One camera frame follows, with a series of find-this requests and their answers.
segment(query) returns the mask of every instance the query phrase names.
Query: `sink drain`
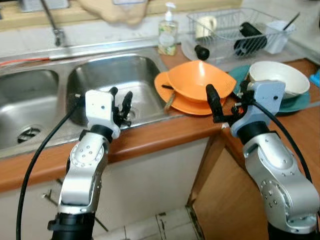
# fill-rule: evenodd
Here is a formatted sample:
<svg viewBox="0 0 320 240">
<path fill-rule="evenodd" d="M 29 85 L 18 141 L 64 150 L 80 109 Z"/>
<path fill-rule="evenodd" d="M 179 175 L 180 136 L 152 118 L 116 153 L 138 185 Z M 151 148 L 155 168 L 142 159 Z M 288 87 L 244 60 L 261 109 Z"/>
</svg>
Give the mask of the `sink drain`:
<svg viewBox="0 0 320 240">
<path fill-rule="evenodd" d="M 17 137 L 18 144 L 23 143 L 37 136 L 41 130 L 35 126 L 28 126 L 23 132 Z"/>
</svg>

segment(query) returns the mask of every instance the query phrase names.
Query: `orange bowl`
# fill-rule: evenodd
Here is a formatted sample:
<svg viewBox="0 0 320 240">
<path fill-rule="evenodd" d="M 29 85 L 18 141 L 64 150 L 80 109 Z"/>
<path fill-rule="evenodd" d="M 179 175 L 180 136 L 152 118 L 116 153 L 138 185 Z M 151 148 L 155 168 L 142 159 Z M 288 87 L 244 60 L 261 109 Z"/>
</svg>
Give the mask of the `orange bowl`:
<svg viewBox="0 0 320 240">
<path fill-rule="evenodd" d="M 226 72 L 200 60 L 174 67 L 168 72 L 168 77 L 174 90 L 194 102 L 207 101 L 208 84 L 214 86 L 222 99 L 231 94 L 237 83 Z"/>
</svg>

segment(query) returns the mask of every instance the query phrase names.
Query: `dish drying rack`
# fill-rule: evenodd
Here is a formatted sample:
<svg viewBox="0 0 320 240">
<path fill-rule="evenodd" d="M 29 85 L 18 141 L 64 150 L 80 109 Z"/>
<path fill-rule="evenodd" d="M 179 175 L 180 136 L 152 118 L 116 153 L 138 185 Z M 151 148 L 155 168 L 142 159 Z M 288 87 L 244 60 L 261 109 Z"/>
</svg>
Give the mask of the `dish drying rack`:
<svg viewBox="0 0 320 240">
<path fill-rule="evenodd" d="M 189 30 L 193 40 L 210 50 L 210 59 L 215 63 L 230 58 L 253 57 L 266 46 L 272 45 L 281 35 L 289 35 L 294 30 L 278 31 L 266 34 L 267 24 L 279 18 L 252 8 L 232 8 L 217 11 L 195 12 L 187 15 Z M 214 17 L 215 26 L 204 24 L 204 17 Z M 242 24 L 250 23 L 260 35 L 243 36 Z"/>
</svg>

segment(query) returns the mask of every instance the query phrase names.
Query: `wooden countertop edge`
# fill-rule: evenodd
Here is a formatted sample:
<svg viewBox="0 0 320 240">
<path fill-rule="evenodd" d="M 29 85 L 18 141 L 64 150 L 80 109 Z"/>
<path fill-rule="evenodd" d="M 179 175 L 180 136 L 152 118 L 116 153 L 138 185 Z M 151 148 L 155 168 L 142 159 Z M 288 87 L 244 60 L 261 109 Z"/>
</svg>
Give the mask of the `wooden countertop edge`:
<svg viewBox="0 0 320 240">
<path fill-rule="evenodd" d="M 212 117 L 182 116 L 167 121 L 124 130 L 111 145 L 108 162 L 115 163 L 153 153 L 162 149 L 192 142 L 218 134 L 221 124 L 213 124 Z M 29 185 L 62 178 L 74 142 L 43 150 L 29 179 Z M 0 193 L 21 186 L 34 152 L 0 161 Z"/>
</svg>

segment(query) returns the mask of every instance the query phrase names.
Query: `white bowl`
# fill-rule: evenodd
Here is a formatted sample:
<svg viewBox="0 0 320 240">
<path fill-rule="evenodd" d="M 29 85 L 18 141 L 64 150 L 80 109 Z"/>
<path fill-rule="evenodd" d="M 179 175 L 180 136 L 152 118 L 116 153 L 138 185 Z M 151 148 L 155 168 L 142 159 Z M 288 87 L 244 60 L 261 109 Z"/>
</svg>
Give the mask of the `white bowl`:
<svg viewBox="0 0 320 240">
<path fill-rule="evenodd" d="M 276 61 L 258 61 L 250 66 L 250 81 L 278 80 L 285 83 L 283 99 L 294 98 L 309 90 L 308 78 L 297 69 Z"/>
</svg>

